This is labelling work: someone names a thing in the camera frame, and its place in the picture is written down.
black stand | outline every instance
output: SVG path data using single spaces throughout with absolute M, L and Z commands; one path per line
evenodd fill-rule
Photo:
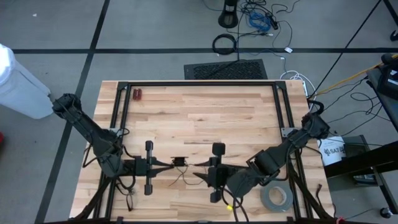
M 233 7 L 233 10 L 227 10 L 228 7 Z M 237 26 L 239 19 L 236 14 L 238 7 L 238 0 L 224 0 L 223 12 L 218 18 L 218 24 L 224 28 L 234 28 Z
M 364 146 L 357 147 L 364 147 L 366 152 L 325 166 L 326 177 L 336 177 L 343 174 L 374 174 L 388 204 L 388 208 L 380 210 L 380 215 L 384 218 L 390 218 L 391 215 L 398 214 L 398 205 L 381 173 L 398 169 L 398 141 L 370 151 L 364 137 L 361 136 L 361 138 Z
M 392 16 L 394 22 L 395 22 L 395 23 L 397 24 L 397 26 L 398 26 L 398 15 L 397 15 L 396 11 L 394 10 L 394 8 L 392 7 L 390 0 L 383 0 L 383 1 L 384 1 L 384 4 L 386 5 L 388 11 L 390 12 L 390 14 L 391 14 L 391 16 Z M 391 40 L 391 41 L 396 41 L 396 40 L 398 40 L 398 33 L 397 33 L 396 30 L 392 31 L 392 33 L 391 33 L 391 35 L 390 35 L 390 40 Z

yellow cable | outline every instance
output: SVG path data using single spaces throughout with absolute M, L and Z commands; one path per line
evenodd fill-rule
M 379 64 L 377 64 L 377 65 L 375 65 L 375 66 L 373 66 L 373 67 L 371 67 L 371 68 L 368 68 L 368 69 L 365 69 L 365 70 L 363 70 L 363 71 L 361 71 L 361 72 L 358 72 L 357 74 L 355 74 L 355 75 L 353 75 L 353 76 L 351 76 L 351 77 L 349 77 L 349 78 L 346 78 L 346 79 L 344 79 L 344 80 L 342 80 L 342 81 L 340 81 L 340 82 L 338 82 L 338 83 L 336 83 L 336 84 L 334 84 L 334 85 L 332 85 L 332 86 L 329 86 L 327 89 L 324 89 L 324 90 L 322 90 L 322 91 L 319 91 L 319 92 L 316 94 L 316 96 L 321 95 L 322 93 L 324 93 L 324 92 L 326 92 L 326 91 L 328 91 L 328 90 L 330 90 L 330 89 L 332 89 L 332 88 L 334 88 L 334 87 L 336 87 L 336 86 L 338 86 L 338 85 L 340 85 L 340 84 L 342 84 L 342 83 L 344 83 L 344 82 L 348 82 L 348 81 L 350 81 L 350 80 L 352 80 L 352 79 L 354 79 L 354 78 L 356 78 L 356 77 L 358 77 L 358 76 L 364 74 L 365 72 L 367 72 L 367 71 L 369 71 L 369 70 L 371 70 L 371 69 L 374 69 L 374 68 L 376 68 L 377 66 L 380 66 L 380 65 L 382 65 L 382 63 L 379 63 Z

small white tag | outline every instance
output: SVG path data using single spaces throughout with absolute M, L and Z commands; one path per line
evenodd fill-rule
M 290 47 L 286 47 L 286 48 L 285 48 L 285 51 L 286 51 L 287 53 L 292 53 L 292 52 L 293 52 L 293 50 L 292 50 Z

black tripod base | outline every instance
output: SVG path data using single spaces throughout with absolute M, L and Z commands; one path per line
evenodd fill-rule
M 236 14 L 238 0 L 225 0 L 223 12 L 218 18 L 218 24 L 224 28 L 230 29 L 237 26 L 239 19 Z M 227 11 L 226 7 L 234 7 L 233 10 Z

black floor mat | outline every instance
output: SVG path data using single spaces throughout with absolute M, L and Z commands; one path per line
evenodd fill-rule
M 184 65 L 184 74 L 186 80 L 268 79 L 262 59 Z

